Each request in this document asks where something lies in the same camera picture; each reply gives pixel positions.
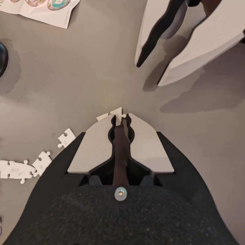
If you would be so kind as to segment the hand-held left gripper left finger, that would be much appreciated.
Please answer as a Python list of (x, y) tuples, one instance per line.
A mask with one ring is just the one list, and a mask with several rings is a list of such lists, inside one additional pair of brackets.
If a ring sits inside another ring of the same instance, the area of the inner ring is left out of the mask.
[(114, 115), (93, 124), (86, 132), (68, 168), (68, 173), (88, 174), (112, 156), (109, 131)]

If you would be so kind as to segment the loose white puzzle pieces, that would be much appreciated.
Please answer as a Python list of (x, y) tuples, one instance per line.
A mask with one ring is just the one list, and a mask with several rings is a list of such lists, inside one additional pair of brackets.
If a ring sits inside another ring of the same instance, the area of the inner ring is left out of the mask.
[(24, 184), (26, 179), (31, 179), (35, 172), (35, 167), (29, 165), (28, 160), (23, 163), (7, 160), (0, 161), (1, 179), (20, 179), (20, 183)]

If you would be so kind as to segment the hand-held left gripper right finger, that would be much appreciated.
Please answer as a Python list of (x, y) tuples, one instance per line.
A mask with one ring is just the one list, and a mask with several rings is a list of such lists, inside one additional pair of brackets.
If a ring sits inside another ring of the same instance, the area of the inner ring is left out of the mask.
[(128, 138), (133, 163), (152, 174), (172, 174), (174, 168), (155, 129), (132, 113), (128, 114)]

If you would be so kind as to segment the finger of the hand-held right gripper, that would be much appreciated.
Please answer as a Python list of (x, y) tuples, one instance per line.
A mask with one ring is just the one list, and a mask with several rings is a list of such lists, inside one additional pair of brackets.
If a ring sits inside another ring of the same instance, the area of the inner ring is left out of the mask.
[(185, 48), (162, 73), (158, 86), (185, 78), (244, 38), (245, 1), (223, 0), (211, 15), (192, 30)]
[(160, 38), (170, 39), (180, 29), (188, 8), (187, 0), (148, 0), (136, 47), (135, 64), (139, 68), (154, 50)]

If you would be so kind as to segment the printed instruction sheet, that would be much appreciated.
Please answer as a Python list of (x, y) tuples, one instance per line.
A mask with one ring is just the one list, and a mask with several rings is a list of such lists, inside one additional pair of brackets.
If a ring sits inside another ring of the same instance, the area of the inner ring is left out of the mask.
[(18, 14), (63, 29), (80, 0), (1, 0), (0, 11)]

